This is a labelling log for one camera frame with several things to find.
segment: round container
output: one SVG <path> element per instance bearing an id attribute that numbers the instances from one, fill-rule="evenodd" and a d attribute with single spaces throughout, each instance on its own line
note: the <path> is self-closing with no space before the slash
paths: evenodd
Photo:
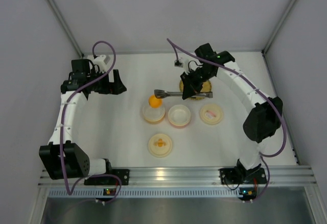
<path id="1" fill-rule="evenodd" d="M 149 140 L 149 152 L 158 158 L 167 156 L 173 148 L 173 141 L 166 134 L 156 134 Z"/>
<path id="2" fill-rule="evenodd" d="M 165 117 L 165 108 L 160 106 L 158 108 L 152 108 L 148 103 L 142 107 L 143 117 L 146 122 L 151 124 L 157 124 L 163 121 Z"/>
<path id="3" fill-rule="evenodd" d="M 218 124 L 223 117 L 223 110 L 217 104 L 204 105 L 200 110 L 201 120 L 208 125 Z"/>
<path id="4" fill-rule="evenodd" d="M 184 128 L 191 121 L 191 112 L 187 106 L 175 105 L 168 112 L 168 120 L 175 128 Z"/>

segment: white floor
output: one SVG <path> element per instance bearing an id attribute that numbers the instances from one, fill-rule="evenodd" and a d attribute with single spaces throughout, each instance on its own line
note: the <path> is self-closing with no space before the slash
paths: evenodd
<path id="1" fill-rule="evenodd" d="M 231 53 L 243 72 L 265 93 L 274 96 L 264 60 L 259 52 Z M 217 78 L 212 78 L 214 98 L 183 101 L 178 97 L 163 100 L 166 112 L 175 104 L 184 104 L 192 113 L 188 127 L 176 129 L 167 119 L 150 125 L 141 116 L 142 104 L 154 89 L 179 91 L 183 69 L 174 67 L 173 54 L 118 55 L 119 69 L 127 92 L 120 95 L 91 94 L 80 125 L 78 144 L 90 158 L 108 158 L 114 167 L 234 166 L 242 148 L 250 143 L 242 124 L 247 117 L 237 97 Z M 199 117 L 204 104 L 216 103 L 224 119 L 215 126 Z M 165 133 L 173 140 L 173 149 L 165 158 L 153 157 L 147 148 L 151 136 Z M 282 143 L 282 130 L 266 139 L 266 154 L 276 152 Z M 295 165 L 288 141 L 269 165 Z"/>

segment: black cable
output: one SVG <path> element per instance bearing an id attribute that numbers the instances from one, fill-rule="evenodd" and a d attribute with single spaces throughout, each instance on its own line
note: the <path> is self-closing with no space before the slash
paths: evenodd
<path id="1" fill-rule="evenodd" d="M 94 63 L 91 60 L 88 60 L 88 62 L 92 65 L 93 72 L 96 72 L 96 68 L 95 68 Z"/>
<path id="2" fill-rule="evenodd" d="M 99 67 L 99 65 L 95 65 L 95 67 L 98 67 L 98 73 L 100 73 L 100 67 Z"/>
<path id="3" fill-rule="evenodd" d="M 223 182 L 224 182 L 224 183 L 226 184 L 226 186 L 227 186 L 230 190 L 232 190 L 232 191 L 238 189 L 238 187 L 240 186 L 240 183 L 239 183 L 239 184 L 237 184 L 237 186 L 236 186 L 235 188 L 230 188 L 229 185 L 227 184 L 227 182 L 225 181 L 225 177 L 223 178 Z"/>
<path id="4" fill-rule="evenodd" d="M 72 73 L 73 73 L 73 72 L 70 72 L 70 73 L 69 73 L 69 75 L 68 75 L 68 80 L 71 80 L 71 78 L 72 78 Z"/>
<path id="5" fill-rule="evenodd" d="M 196 61 L 192 60 L 192 61 L 190 61 L 190 62 L 188 63 L 188 68 L 189 68 L 189 70 L 192 70 L 192 69 L 190 68 L 190 63 L 191 63 L 191 62 L 194 62 L 195 65 L 197 65 L 198 67 L 201 67 L 201 66 L 202 66 L 202 65 L 198 64 Z"/>

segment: gray wall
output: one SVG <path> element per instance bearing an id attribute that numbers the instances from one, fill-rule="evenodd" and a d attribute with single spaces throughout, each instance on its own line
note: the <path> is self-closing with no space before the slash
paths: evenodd
<path id="1" fill-rule="evenodd" d="M 117 51 L 262 50 L 288 0 L 56 0 L 84 52 L 99 39 Z M 106 51 L 106 46 L 97 47 Z"/>
<path id="2" fill-rule="evenodd" d="M 0 0 L 0 222 L 27 223 L 75 53 L 44 0 Z"/>
<path id="3" fill-rule="evenodd" d="M 299 0 L 268 52 L 294 144 L 327 203 L 327 0 Z"/>

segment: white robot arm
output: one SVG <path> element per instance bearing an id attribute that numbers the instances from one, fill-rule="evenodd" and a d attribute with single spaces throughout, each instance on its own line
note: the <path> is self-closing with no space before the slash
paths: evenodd
<path id="1" fill-rule="evenodd" d="M 73 71 L 68 80 L 61 85 L 61 104 L 57 123 L 51 138 L 46 146 L 39 149 L 40 158 L 52 179 L 62 179 L 60 163 L 60 130 L 63 129 L 63 151 L 65 169 L 68 178 L 86 177 L 110 173 L 111 166 L 108 159 L 89 159 L 88 155 L 78 147 L 78 128 L 81 115 L 88 96 L 91 92 L 100 94 L 120 94 L 126 87 L 120 80 L 118 70 L 113 70 L 114 82 L 109 82 L 109 76 L 71 95 L 81 86 L 103 75 L 108 70 L 109 58 L 105 55 L 98 57 L 88 56 L 86 59 L 72 60 Z M 65 108 L 64 122 L 62 123 L 63 108 Z"/>
<path id="2" fill-rule="evenodd" d="M 264 147 L 262 141 L 273 136 L 281 126 L 279 117 L 281 117 L 283 110 L 282 100 L 279 97 L 271 98 L 259 91 L 242 73 L 235 62 L 235 58 L 229 52 L 216 53 L 207 43 L 198 47 L 195 50 L 196 56 L 194 56 L 169 39 L 168 41 L 174 48 L 177 58 L 176 49 L 179 49 L 198 59 L 201 63 L 195 70 L 186 68 L 185 72 L 180 76 L 184 86 L 183 99 L 199 94 L 203 82 L 216 76 L 231 89 L 244 105 L 248 117 L 243 124 L 243 130 L 251 142 L 241 149 L 242 154 L 237 161 L 236 167 L 224 168 L 220 172 L 223 184 L 253 184 L 253 179 L 264 173 L 264 169 L 261 168 L 260 154 L 261 149 Z M 181 59 L 175 60 L 175 66 L 188 67 L 187 60 L 184 63 L 180 61 Z"/>

